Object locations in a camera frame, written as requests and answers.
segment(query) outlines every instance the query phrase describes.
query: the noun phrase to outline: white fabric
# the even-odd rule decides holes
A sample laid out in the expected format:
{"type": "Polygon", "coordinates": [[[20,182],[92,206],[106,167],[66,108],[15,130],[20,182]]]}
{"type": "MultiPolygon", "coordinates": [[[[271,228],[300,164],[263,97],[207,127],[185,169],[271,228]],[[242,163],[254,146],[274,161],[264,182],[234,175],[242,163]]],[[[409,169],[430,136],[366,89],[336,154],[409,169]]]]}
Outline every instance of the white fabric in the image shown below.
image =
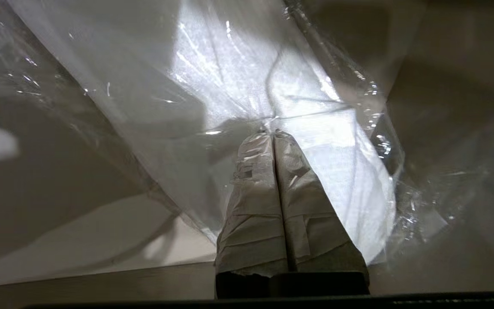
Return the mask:
{"type": "Polygon", "coordinates": [[[213,241],[237,148],[265,126],[297,139],[366,261],[382,250],[386,169],[281,0],[11,5],[213,241]]]}

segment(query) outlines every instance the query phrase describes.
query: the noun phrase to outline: clear plastic sheet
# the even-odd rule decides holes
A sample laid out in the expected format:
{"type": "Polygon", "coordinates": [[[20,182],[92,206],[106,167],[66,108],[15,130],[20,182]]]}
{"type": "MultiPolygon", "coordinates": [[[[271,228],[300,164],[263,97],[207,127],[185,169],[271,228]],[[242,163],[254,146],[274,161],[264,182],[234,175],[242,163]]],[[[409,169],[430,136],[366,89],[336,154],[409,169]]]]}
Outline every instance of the clear plastic sheet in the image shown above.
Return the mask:
{"type": "Polygon", "coordinates": [[[402,179],[394,194],[404,155],[384,98],[300,3],[11,5],[65,69],[0,1],[0,95],[61,118],[210,239],[223,225],[237,149],[260,129],[297,139],[367,262],[382,261],[390,234],[388,253],[446,226],[433,206],[451,190],[443,178],[426,191],[402,179]],[[363,173],[341,170],[354,166],[363,173]],[[355,190],[358,200],[338,205],[355,190]]]}

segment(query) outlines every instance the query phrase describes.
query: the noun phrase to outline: plastic bag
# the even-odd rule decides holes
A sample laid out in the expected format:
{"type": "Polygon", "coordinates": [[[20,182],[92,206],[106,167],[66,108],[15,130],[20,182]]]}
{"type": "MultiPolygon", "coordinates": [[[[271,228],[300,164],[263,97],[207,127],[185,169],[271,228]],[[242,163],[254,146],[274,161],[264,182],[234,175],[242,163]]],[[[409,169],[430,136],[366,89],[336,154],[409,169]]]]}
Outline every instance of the plastic bag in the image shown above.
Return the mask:
{"type": "Polygon", "coordinates": [[[384,247],[403,161],[384,99],[297,3],[11,5],[82,91],[62,81],[63,70],[4,10],[0,88],[30,96],[100,153],[117,157],[118,166],[210,239],[222,228],[240,143],[261,128],[284,129],[365,260],[384,247]]]}

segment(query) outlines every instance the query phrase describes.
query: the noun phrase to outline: plastic wrap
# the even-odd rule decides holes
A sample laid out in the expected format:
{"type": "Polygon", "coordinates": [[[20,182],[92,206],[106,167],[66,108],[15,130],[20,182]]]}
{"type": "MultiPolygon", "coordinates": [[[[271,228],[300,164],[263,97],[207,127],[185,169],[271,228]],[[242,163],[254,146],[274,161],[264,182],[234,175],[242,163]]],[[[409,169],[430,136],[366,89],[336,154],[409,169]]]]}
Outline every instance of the plastic wrap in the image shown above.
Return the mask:
{"type": "Polygon", "coordinates": [[[298,3],[10,4],[80,88],[0,9],[0,95],[27,97],[66,121],[211,240],[239,145],[283,129],[365,260],[384,247],[403,162],[384,98],[298,3]]]}

